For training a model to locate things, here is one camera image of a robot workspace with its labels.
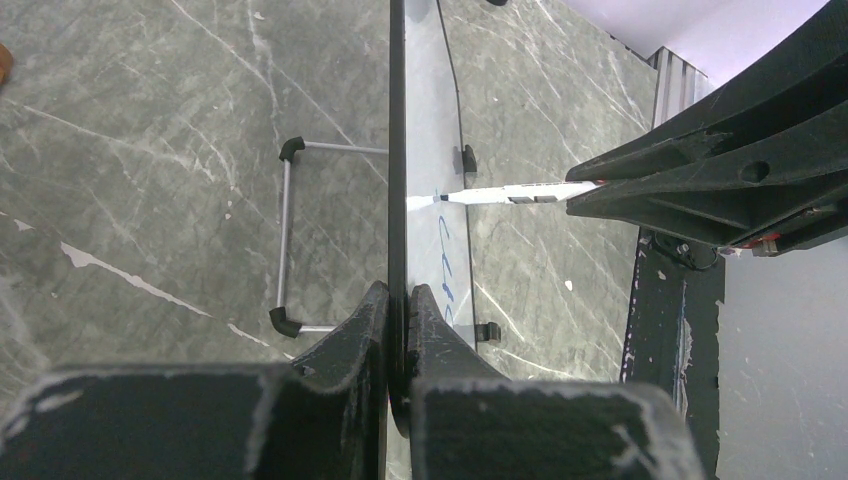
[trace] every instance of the screw hole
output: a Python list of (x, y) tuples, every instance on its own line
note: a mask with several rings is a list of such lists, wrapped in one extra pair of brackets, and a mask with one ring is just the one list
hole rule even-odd
[(766, 162), (754, 162), (745, 165), (739, 171), (739, 180), (747, 183), (760, 183), (768, 177), (771, 167)]

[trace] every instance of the black plastic corner connector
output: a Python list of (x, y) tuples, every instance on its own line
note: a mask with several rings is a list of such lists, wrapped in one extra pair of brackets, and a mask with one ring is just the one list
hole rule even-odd
[(303, 143), (303, 137), (290, 138), (286, 140), (286, 143), (283, 144), (283, 149), (280, 150), (280, 160), (284, 162), (294, 162), (295, 152), (297, 152), (298, 150), (303, 150), (305, 148), (306, 144)]
[(268, 312), (268, 315), (271, 316), (271, 325), (274, 327), (274, 330), (289, 338), (297, 338), (303, 324), (293, 322), (286, 318), (286, 307), (271, 309), (271, 311)]
[(478, 343), (501, 341), (501, 327), (495, 322), (474, 325), (474, 337)]
[(465, 173), (477, 173), (477, 157), (471, 145), (466, 145), (462, 150), (462, 169)]

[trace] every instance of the orange object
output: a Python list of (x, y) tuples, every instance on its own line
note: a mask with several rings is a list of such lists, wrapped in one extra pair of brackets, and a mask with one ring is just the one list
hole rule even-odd
[(9, 75), (12, 73), (12, 65), (14, 63), (15, 60), (12, 58), (12, 54), (0, 43), (0, 85), (6, 83)]

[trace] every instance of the marble floor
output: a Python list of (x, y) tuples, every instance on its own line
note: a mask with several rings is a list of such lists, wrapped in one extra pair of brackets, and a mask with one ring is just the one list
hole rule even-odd
[[(469, 186), (561, 180), (649, 128), (655, 71), (555, 0), (443, 0)], [(388, 2), (4, 2), (0, 412), (93, 362), (292, 358), (267, 321), (285, 139), (388, 144)], [(386, 277), (385, 159), (294, 166), (288, 309), (338, 323)], [(469, 210), (481, 354), (614, 380), (636, 229), (564, 205)], [(390, 478), (408, 450), (391, 437)]]

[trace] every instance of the silver metal rod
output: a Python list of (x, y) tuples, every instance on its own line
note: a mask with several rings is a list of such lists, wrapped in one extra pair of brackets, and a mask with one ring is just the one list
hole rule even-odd
[(336, 145), (333, 143), (318, 143), (318, 142), (303, 142), (303, 145), (306, 148), (319, 148), (322, 150), (335, 150), (338, 152), (355, 152), (355, 153), (369, 153), (371, 155), (388, 155), (389, 151), (385, 148), (367, 148), (367, 147), (353, 147), (350, 145)]
[(280, 270), (277, 273), (277, 306), (286, 304), (286, 243), (289, 233), (289, 184), (291, 183), (291, 162), (283, 160), (283, 185), (280, 202)]
[(335, 330), (336, 327), (331, 326), (314, 326), (314, 325), (304, 325), (300, 327), (300, 333), (329, 333)]

